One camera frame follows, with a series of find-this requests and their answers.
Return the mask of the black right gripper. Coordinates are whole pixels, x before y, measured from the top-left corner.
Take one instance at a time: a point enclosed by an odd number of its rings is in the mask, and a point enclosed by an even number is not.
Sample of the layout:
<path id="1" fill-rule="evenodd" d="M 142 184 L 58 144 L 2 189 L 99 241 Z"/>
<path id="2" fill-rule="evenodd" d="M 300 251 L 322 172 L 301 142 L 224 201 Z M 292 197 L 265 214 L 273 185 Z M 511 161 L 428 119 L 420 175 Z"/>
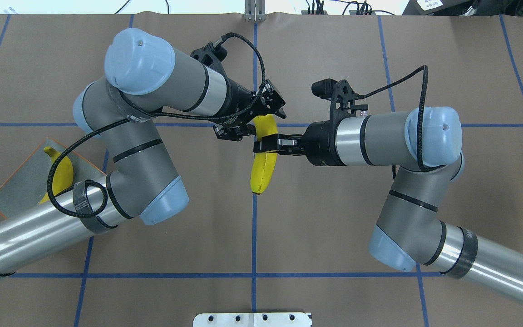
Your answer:
<path id="1" fill-rule="evenodd" d="M 304 156 L 314 166 L 340 166 L 330 121 L 313 122 L 301 134 L 270 134 L 253 143 L 256 154 Z"/>

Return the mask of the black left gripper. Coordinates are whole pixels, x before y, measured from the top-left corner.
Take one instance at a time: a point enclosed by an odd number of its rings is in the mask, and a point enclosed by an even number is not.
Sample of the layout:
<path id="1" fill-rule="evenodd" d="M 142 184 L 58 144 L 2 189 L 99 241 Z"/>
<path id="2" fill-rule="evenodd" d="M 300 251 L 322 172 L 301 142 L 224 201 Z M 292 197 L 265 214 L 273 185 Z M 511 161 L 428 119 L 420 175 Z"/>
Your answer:
<path id="1" fill-rule="evenodd" d="M 272 82 L 264 81 L 261 95 L 256 99 L 256 92 L 249 91 L 240 84 L 228 84 L 226 99 L 216 116 L 238 113 L 247 106 L 249 110 L 227 119 L 216 119 L 213 130 L 217 139 L 239 142 L 246 136 L 255 136 L 256 128 L 248 124 L 256 116 L 273 114 L 286 119 L 285 100 Z"/>

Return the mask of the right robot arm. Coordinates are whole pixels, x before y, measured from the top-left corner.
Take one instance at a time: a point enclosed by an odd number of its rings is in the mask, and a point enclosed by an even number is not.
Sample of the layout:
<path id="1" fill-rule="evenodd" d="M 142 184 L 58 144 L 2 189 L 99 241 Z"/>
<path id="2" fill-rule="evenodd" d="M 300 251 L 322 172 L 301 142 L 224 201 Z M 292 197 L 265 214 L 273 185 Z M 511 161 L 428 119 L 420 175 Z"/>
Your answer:
<path id="1" fill-rule="evenodd" d="M 332 109 L 303 134 L 257 135 L 256 154 L 303 155 L 316 166 L 396 166 L 369 243 L 370 254 L 408 272 L 417 263 L 523 303 L 523 254 L 437 218 L 451 182 L 463 172 L 462 126 L 451 107 L 360 114 Z M 423 112 L 423 150 L 416 153 Z"/>

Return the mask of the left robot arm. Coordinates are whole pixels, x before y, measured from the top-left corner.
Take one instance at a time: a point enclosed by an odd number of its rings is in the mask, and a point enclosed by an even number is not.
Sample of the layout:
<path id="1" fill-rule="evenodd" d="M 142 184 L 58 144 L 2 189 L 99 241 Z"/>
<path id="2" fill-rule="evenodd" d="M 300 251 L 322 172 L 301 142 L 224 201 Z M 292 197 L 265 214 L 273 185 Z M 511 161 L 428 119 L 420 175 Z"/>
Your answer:
<path id="1" fill-rule="evenodd" d="M 249 90 L 227 76 L 223 43 L 249 39 L 230 32 L 191 54 L 137 29 L 122 30 L 107 49 L 104 75 L 90 83 L 73 105 L 85 136 L 67 147 L 46 176 L 49 200 L 0 222 L 0 280 L 35 261 L 139 217 L 154 225 L 184 210 L 189 197 L 154 119 L 209 121 L 219 139 L 240 141 L 256 134 L 258 116 L 284 119 L 285 101 L 263 77 Z M 59 164 L 92 138 L 103 141 L 114 171 L 84 178 L 54 195 Z"/>

